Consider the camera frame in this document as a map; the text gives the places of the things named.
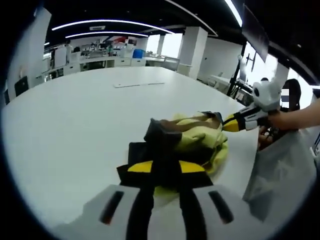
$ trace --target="white table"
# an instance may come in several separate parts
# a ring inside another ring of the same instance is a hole
[[[114,88],[118,81],[165,84]],[[150,118],[197,111],[220,112],[225,118],[242,107],[161,67],[91,70],[40,84],[10,102],[2,115],[4,145],[18,189],[41,222],[52,228],[73,221],[86,202],[120,182],[116,167],[127,162],[130,142],[143,141]],[[225,134],[229,154],[215,184],[242,197],[258,130]]]

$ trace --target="person's hand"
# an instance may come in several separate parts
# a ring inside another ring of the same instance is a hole
[[[277,111],[276,113],[268,115],[268,120],[275,128],[280,130],[290,129],[287,112]]]

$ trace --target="robotic arm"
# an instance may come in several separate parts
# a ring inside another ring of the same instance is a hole
[[[252,130],[267,123],[268,114],[280,107],[281,90],[285,81],[262,80],[253,84],[253,103],[230,115],[223,123],[223,130],[239,132]]]

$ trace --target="person's arm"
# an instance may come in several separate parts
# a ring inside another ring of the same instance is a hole
[[[268,116],[271,124],[281,130],[305,129],[320,125],[320,99],[305,109],[277,112]]]

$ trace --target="round table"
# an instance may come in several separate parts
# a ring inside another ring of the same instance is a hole
[[[144,84],[115,88],[121,84]],[[150,118],[222,117],[243,106],[194,79],[161,67],[79,72],[38,85],[2,110],[2,133],[16,185],[48,228],[70,223],[86,202],[120,182],[130,142],[142,142]],[[226,132],[229,153],[214,182],[242,197],[257,151],[258,130]]]

